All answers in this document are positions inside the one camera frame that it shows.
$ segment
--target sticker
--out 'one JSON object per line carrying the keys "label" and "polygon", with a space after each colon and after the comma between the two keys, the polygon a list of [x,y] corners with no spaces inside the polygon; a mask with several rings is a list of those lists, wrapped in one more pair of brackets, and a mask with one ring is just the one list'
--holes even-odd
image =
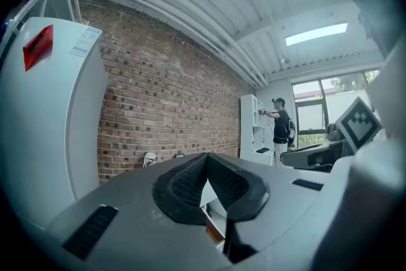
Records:
{"label": "sticker", "polygon": [[76,42],[74,48],[70,52],[71,55],[77,55],[84,58],[90,50],[92,44],[97,39],[101,30],[88,27],[82,34],[81,38]]}
{"label": "sticker", "polygon": [[364,144],[374,139],[381,124],[370,108],[357,97],[344,114],[336,121],[354,153]]}

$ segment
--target white ceiling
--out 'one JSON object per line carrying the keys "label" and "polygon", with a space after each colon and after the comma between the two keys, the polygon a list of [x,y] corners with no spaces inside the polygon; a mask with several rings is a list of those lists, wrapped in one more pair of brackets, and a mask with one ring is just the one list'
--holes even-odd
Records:
{"label": "white ceiling", "polygon": [[[207,20],[175,0],[163,0],[187,13],[232,51],[237,65],[249,71],[247,60]],[[248,54],[269,81],[317,67],[361,64],[381,60],[373,41],[366,39],[351,0],[189,0],[216,21]],[[285,37],[335,23],[348,22],[346,33],[287,47]]]}

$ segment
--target pipe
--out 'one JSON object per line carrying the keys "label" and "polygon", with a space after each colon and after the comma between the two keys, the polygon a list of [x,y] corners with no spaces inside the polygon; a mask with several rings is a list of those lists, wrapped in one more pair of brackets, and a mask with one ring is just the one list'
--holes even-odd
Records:
{"label": "pipe", "polygon": [[259,84],[264,84],[265,86],[268,85],[268,81],[264,78],[262,73],[259,71],[258,67],[255,63],[251,60],[248,54],[241,48],[241,46],[235,42],[232,36],[224,30],[224,28],[218,24],[213,18],[211,18],[205,11],[200,9],[197,5],[193,4],[189,0],[175,0],[182,4],[183,6],[187,7],[190,11],[198,14],[202,19],[204,19],[210,26],[212,26],[216,32],[218,32],[226,41],[228,41],[246,60],[246,62],[251,66],[251,68],[255,71],[255,73],[259,76],[261,81],[258,81]]}
{"label": "pipe", "polygon": [[[163,10],[162,8],[160,8],[159,6],[156,6],[155,4],[146,2],[146,1],[144,1],[144,0],[133,0],[133,1],[136,1],[137,3],[140,3],[140,4],[142,4],[142,5],[146,6],[146,7],[149,7],[149,8],[151,8],[151,9],[153,9],[154,11],[156,11],[156,12],[158,12],[158,13],[161,13],[161,14],[167,16],[168,18],[170,18],[171,20],[173,20],[173,21],[176,22],[177,24],[179,24],[179,25],[181,25],[182,27],[188,29],[188,30],[191,31],[193,34],[195,34],[197,37],[201,38],[205,43],[207,43],[208,45],[210,45],[213,49],[215,49],[219,54],[223,55],[223,56],[227,59],[227,61],[228,61],[228,63],[230,64],[230,66],[232,66],[235,71],[237,71],[241,76],[243,76],[249,84],[251,84],[251,85],[254,86],[254,87],[258,87],[258,86],[260,85],[260,84],[254,83],[254,82],[252,81],[252,79],[251,79],[251,76],[250,76],[249,74],[247,74],[246,72],[244,72],[235,62],[233,62],[233,61],[231,60],[230,57],[231,57],[232,55],[230,56],[230,55],[224,54],[224,51],[222,51],[221,49],[219,49],[215,44],[213,44],[210,40],[208,40],[206,36],[203,36],[200,32],[198,32],[198,31],[197,31],[198,28],[196,28],[196,30],[192,29],[192,28],[190,27],[191,25],[199,26],[200,24],[197,23],[197,22],[194,22],[189,16],[187,16],[187,15],[184,14],[184,15],[185,15],[185,18],[187,19],[187,20],[185,20],[186,23],[189,23],[189,25],[187,25],[187,24],[185,24],[184,22],[182,22],[180,19],[176,18],[174,15],[170,14],[168,11]],[[176,8],[172,8],[171,5],[168,5],[168,4],[166,4],[166,3],[164,3],[164,4],[166,5],[166,9],[169,9],[169,10],[177,10]],[[204,33],[205,33],[206,35],[211,35],[211,36],[213,36],[213,37],[216,39],[216,36],[212,35],[208,30],[207,30],[207,33],[206,33],[206,31],[204,31]]]}
{"label": "pipe", "polygon": [[[203,25],[201,25],[199,22],[196,22],[193,18],[179,10],[178,8],[175,8],[174,6],[167,4],[166,2],[162,0],[145,0],[146,2],[163,9],[164,11],[168,13],[172,13],[175,16],[179,17],[182,19],[184,22],[192,26],[195,30],[201,31],[203,34],[207,35],[211,40],[213,40],[216,44],[221,44],[221,40],[219,40],[213,33],[211,33],[209,30],[207,30]],[[228,54],[237,62],[241,65],[239,62],[239,58],[235,56],[235,53],[232,51],[229,51]],[[258,85],[261,85],[261,82],[256,78],[256,76],[253,74],[252,77],[254,80],[258,83]]]}

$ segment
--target tree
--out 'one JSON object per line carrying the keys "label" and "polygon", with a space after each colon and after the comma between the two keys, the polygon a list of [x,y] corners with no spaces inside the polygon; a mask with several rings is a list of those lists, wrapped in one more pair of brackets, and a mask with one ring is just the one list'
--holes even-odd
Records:
{"label": "tree", "polygon": [[[375,74],[376,72],[374,71],[366,72],[365,76],[367,81],[374,78]],[[361,73],[334,78],[330,80],[330,83],[336,89],[337,94],[344,93],[346,91],[360,91],[366,87],[365,79],[362,77]]]}

